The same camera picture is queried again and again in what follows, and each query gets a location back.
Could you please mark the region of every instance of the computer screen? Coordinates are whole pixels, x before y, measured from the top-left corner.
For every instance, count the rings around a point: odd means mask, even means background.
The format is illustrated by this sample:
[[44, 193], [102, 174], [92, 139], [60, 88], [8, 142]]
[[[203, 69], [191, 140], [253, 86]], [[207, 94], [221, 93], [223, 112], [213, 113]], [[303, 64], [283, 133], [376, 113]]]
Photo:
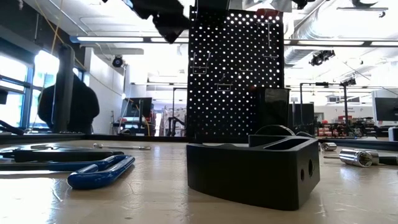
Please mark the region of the computer screen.
[[374, 106], [378, 121], [398, 121], [398, 98], [376, 97]]

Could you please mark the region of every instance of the wooden table surface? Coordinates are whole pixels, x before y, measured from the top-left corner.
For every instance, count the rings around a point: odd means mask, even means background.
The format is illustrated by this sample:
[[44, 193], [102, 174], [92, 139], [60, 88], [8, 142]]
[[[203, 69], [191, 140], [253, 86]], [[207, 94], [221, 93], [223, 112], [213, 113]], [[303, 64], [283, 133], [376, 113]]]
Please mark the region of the wooden table surface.
[[[90, 147], [93, 143], [59, 144]], [[185, 144], [101, 143], [152, 150], [124, 151], [136, 157], [135, 168], [98, 190], [72, 190], [65, 173], [0, 172], [0, 223], [398, 223], [396, 167], [359, 168], [321, 158], [321, 181], [309, 200], [300, 210], [283, 212], [189, 189]]]

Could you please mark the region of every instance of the hole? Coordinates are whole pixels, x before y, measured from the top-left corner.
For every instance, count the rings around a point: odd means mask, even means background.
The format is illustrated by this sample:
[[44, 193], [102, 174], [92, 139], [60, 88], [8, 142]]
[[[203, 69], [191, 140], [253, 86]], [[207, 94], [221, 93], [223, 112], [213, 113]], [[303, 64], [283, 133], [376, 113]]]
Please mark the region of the hole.
[[301, 169], [300, 175], [301, 175], [301, 181], [304, 181], [304, 170], [303, 169]]
[[310, 162], [308, 162], [308, 173], [310, 174], [310, 177], [312, 177], [313, 165], [312, 165], [312, 160], [311, 159], [310, 159]]

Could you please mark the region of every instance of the pegboard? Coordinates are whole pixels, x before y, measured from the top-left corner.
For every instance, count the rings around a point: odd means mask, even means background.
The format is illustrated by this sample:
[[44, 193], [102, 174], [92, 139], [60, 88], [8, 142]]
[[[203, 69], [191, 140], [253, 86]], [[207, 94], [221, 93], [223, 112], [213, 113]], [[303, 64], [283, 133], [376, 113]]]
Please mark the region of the pegboard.
[[282, 13], [191, 7], [187, 136], [245, 137], [256, 129], [257, 87], [284, 87]]

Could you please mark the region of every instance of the person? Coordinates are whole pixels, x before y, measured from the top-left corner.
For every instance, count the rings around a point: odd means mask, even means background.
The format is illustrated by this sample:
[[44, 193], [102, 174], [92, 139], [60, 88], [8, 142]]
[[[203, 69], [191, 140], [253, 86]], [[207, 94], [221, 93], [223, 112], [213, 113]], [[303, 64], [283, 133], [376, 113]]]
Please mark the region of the person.
[[[52, 107], [55, 85], [47, 87], [41, 94], [37, 114], [53, 131]], [[73, 76], [72, 102], [70, 105], [69, 132], [91, 134], [93, 120], [100, 113], [95, 92], [87, 87], [76, 75]]]

